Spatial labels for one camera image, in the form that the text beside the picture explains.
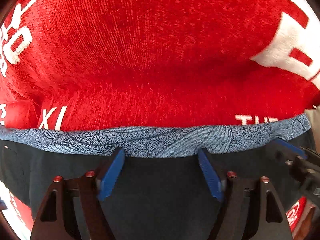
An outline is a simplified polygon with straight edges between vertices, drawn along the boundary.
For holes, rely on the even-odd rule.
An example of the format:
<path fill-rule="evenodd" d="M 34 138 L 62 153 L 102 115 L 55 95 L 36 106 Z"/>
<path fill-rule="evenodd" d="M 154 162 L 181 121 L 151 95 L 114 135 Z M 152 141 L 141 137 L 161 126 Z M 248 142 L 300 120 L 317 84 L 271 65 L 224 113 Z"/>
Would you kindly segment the black pants with patterned trim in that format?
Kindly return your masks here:
<path fill-rule="evenodd" d="M 1 127 L 1 181 L 30 207 L 35 221 L 56 176 L 79 178 L 123 148 L 123 168 L 100 203 L 114 239 L 209 239 L 221 204 L 210 194 L 199 149 L 240 178 L 268 177 L 286 214 L 303 195 L 288 169 L 267 156 L 265 145 L 277 138 L 316 151 L 306 114 L 248 126 L 74 132 Z M 89 239 L 79 198 L 73 204 L 81 239 Z"/>

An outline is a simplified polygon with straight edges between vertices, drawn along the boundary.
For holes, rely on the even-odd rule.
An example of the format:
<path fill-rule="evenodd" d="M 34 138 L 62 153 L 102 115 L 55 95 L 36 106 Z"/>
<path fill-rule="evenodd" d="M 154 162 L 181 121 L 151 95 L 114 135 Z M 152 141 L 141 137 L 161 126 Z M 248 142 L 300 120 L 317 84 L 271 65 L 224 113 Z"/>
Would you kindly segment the red bedspread with white characters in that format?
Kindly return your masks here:
<path fill-rule="evenodd" d="M 248 126 L 319 106 L 319 0 L 1 0 L 1 127 Z M 286 212 L 292 232 L 311 200 Z"/>

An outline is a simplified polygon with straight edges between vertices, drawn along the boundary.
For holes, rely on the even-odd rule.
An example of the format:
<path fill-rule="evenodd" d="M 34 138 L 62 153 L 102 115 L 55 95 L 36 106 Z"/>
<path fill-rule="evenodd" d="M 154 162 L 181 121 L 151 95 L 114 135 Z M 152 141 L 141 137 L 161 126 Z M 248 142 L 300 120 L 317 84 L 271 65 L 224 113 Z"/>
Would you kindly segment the beige pillow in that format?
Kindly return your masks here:
<path fill-rule="evenodd" d="M 316 151 L 319 153 L 320 152 L 320 106 L 317 106 L 314 109 L 306 109 L 304 113 L 307 115 L 310 121 L 313 138 L 315 141 Z"/>

